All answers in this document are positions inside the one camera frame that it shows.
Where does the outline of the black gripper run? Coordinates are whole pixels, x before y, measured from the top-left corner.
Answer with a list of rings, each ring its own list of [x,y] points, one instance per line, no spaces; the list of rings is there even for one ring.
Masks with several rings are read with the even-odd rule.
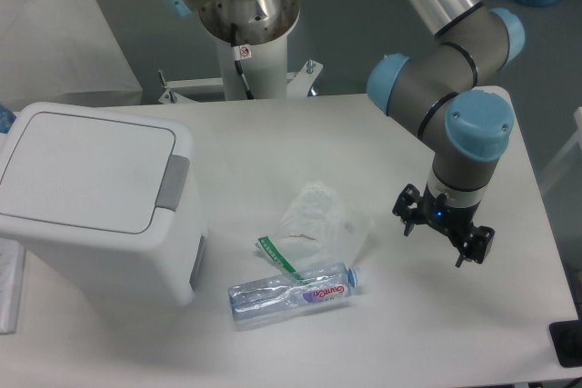
[[[479,207],[457,208],[442,204],[429,191],[423,196],[412,184],[407,184],[398,195],[393,215],[404,224],[404,236],[409,236],[417,224],[426,224],[432,229],[454,240],[459,251],[455,267],[463,262],[482,264],[489,254],[495,230],[487,226],[474,226],[474,215]]]

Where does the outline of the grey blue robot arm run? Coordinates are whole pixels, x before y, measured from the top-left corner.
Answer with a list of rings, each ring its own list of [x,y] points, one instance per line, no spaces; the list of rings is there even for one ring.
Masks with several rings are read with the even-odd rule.
[[[406,186],[393,212],[407,231],[424,224],[446,236],[458,261],[482,263],[493,229],[474,215],[514,125],[510,104],[482,82],[522,50],[525,31],[503,8],[481,0],[409,0],[438,42],[426,59],[386,56],[367,80],[369,99],[434,153],[424,190]],[[165,0],[180,16],[197,14],[221,56],[226,98],[291,94],[286,39],[298,0]]]

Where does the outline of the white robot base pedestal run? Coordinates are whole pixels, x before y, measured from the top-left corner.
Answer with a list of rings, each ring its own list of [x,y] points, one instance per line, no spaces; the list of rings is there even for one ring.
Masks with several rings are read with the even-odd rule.
[[[299,0],[213,0],[197,10],[216,44],[217,78],[170,80],[159,72],[163,104],[182,104],[188,95],[220,93],[229,100],[305,98],[324,67],[309,59],[287,69],[288,36],[299,19]]]

